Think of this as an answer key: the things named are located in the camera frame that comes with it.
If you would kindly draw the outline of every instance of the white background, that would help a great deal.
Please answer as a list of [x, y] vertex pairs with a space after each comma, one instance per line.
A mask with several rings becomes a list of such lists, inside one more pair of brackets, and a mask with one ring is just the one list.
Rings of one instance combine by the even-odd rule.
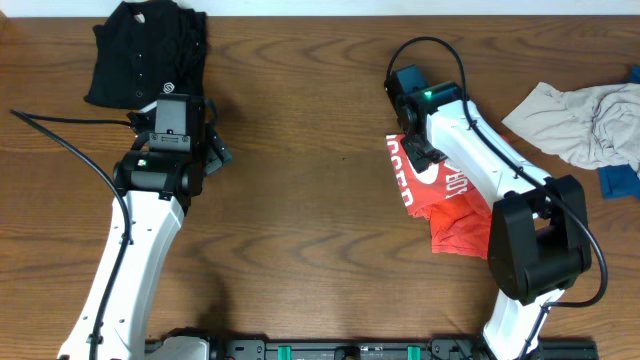
[[[640, 0], [177, 0], [210, 16], [640, 15]], [[118, 0], [0, 0], [8, 17], [109, 16]]]

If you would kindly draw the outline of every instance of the blue cloth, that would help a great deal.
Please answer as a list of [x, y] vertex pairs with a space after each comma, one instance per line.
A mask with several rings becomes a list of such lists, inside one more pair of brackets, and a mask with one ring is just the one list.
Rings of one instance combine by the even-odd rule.
[[[640, 84], [640, 66], [631, 68], [627, 83]], [[598, 169], [602, 197], [606, 200], [625, 196], [640, 199], [640, 179], [629, 165], [605, 166]]]

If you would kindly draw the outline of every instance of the white cloth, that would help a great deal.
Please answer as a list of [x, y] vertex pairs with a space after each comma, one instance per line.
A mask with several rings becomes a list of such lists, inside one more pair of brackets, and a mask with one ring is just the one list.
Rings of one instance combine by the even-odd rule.
[[561, 92], [538, 86], [502, 123], [547, 154], [585, 169], [640, 170], [640, 85]]

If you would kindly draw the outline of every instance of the black shirt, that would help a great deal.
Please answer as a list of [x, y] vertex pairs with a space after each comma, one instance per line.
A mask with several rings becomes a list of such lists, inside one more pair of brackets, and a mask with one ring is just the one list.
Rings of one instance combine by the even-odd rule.
[[140, 109], [160, 92], [203, 96], [206, 14], [171, 0], [122, 2], [93, 27], [98, 60], [85, 101]]

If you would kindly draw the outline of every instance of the wooden table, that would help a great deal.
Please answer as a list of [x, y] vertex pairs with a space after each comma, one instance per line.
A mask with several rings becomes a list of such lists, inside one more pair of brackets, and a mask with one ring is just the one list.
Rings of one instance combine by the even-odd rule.
[[[123, 119], [86, 104], [103, 19], [9, 19], [0, 44], [0, 358], [52, 359], [84, 304], [112, 195], [73, 155], [8, 109]], [[621, 81], [640, 62], [637, 17], [212, 18], [206, 93], [234, 160], [207, 179], [171, 249], [149, 337], [175, 327], [271, 338], [428, 338], [479, 333], [497, 293], [479, 258], [432, 254], [429, 227], [400, 199], [384, 136], [393, 51], [451, 41], [489, 122], [551, 174], [586, 190], [609, 292], [555, 309], [543, 335], [593, 337], [605, 359], [640, 353], [640, 206], [604, 201], [594, 171], [542, 154], [500, 121], [545, 81], [560, 90]], [[449, 54], [415, 45], [398, 65], [458, 80]], [[110, 171], [124, 128], [47, 124]], [[598, 267], [566, 300], [592, 296]]]

